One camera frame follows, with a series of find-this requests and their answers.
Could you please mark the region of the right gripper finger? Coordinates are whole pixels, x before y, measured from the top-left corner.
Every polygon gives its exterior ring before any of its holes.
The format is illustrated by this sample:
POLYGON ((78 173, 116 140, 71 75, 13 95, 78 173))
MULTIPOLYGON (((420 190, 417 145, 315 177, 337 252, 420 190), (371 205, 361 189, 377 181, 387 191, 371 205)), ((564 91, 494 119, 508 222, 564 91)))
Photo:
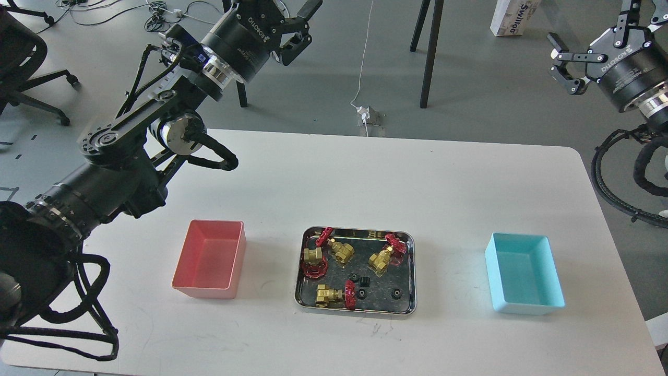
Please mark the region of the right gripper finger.
MULTIPOLYGON (((667 1, 652 1, 652 3, 654 13, 650 17, 649 30, 654 32, 667 22, 667 1)), ((624 48, 627 45, 630 29, 639 26, 640 20, 641 1, 622 1, 616 25, 613 29, 615 34, 613 46, 615 48, 624 48)))
POLYGON ((561 84, 568 93, 570 93, 570 95, 581 95, 587 90, 587 86, 591 80, 587 78, 587 76, 574 78, 566 68, 566 65, 568 63, 604 63, 606 62, 606 55, 604 55, 604 53, 593 53, 589 51, 582 53, 571 52, 557 33, 549 32, 547 34, 547 39, 553 46, 553 52, 551 54, 551 57, 553 58, 553 64, 550 69, 551 76, 553 76, 553 78, 561 84))

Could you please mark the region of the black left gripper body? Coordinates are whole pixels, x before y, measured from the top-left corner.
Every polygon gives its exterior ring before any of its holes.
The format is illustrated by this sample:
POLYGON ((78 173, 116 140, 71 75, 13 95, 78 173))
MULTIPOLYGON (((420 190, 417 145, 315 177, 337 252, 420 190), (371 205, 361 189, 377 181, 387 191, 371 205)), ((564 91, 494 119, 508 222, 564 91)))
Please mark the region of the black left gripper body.
POLYGON ((231 9, 201 41, 208 55, 202 73, 217 85, 247 83, 276 53, 288 66, 293 61, 287 44, 281 45, 284 13, 275 1, 234 1, 231 9))

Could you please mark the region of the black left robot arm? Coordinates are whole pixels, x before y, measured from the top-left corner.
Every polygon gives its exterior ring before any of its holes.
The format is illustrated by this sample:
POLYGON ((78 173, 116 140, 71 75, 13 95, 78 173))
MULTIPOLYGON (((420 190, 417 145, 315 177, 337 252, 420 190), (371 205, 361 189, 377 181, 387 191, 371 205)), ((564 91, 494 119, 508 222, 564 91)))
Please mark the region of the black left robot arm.
POLYGON ((110 275, 84 240, 119 214, 139 218, 165 205, 167 184, 188 162, 232 171, 238 159, 208 135, 197 113, 244 84, 275 54, 288 66, 311 44, 307 1, 287 17, 274 1, 226 1, 203 40, 180 25, 162 33, 165 70, 134 83, 115 120, 80 141, 86 163, 24 205, 2 202, 2 341, 58 348, 96 361, 116 359, 118 331, 98 297, 110 275))

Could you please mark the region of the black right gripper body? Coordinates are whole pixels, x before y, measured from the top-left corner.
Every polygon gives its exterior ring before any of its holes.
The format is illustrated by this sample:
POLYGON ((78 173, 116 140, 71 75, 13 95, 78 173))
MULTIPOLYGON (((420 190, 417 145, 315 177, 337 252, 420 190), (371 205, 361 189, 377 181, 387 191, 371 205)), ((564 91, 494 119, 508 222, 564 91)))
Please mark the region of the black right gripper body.
POLYGON ((628 27, 627 44, 615 47, 618 33, 602 33, 589 49, 604 59, 587 64, 587 76, 596 81, 618 112, 638 109, 658 113, 666 108, 666 52, 654 40, 653 29, 628 27))

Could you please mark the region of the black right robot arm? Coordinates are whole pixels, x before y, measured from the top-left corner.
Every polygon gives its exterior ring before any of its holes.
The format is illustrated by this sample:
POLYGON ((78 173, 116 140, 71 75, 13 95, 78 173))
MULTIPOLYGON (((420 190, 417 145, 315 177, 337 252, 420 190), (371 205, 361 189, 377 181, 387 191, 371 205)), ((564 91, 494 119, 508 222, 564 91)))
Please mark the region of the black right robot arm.
POLYGON ((604 183, 601 172, 604 155, 616 143, 632 138, 642 145, 634 164, 633 180, 654 196, 666 197, 667 190, 646 176, 646 170, 659 148, 666 147, 667 64, 666 51, 654 38, 654 32, 666 24, 666 1, 654 1, 650 24, 640 26, 640 1, 622 2, 616 24, 592 41, 586 52, 571 52, 555 33, 548 34, 553 45, 551 76, 571 95, 581 95, 595 83, 618 112, 639 110, 645 123, 637 128, 615 130, 595 150, 591 178, 595 191, 631 217, 650 225, 666 228, 666 214, 652 214, 617 197, 604 183))

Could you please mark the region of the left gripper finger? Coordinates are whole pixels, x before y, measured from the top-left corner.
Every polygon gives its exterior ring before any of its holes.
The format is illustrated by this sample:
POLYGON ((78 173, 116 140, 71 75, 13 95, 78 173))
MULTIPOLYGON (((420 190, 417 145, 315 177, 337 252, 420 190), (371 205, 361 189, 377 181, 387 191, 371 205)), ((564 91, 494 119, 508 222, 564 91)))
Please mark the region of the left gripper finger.
POLYGON ((311 44, 311 41, 311 35, 307 32, 293 34, 284 45, 276 50, 275 60, 284 66, 288 66, 311 44))
POLYGON ((301 9, 298 10, 295 17, 286 18, 284 20, 285 26, 305 26, 310 21, 311 17, 322 6, 322 0, 306 1, 301 9))

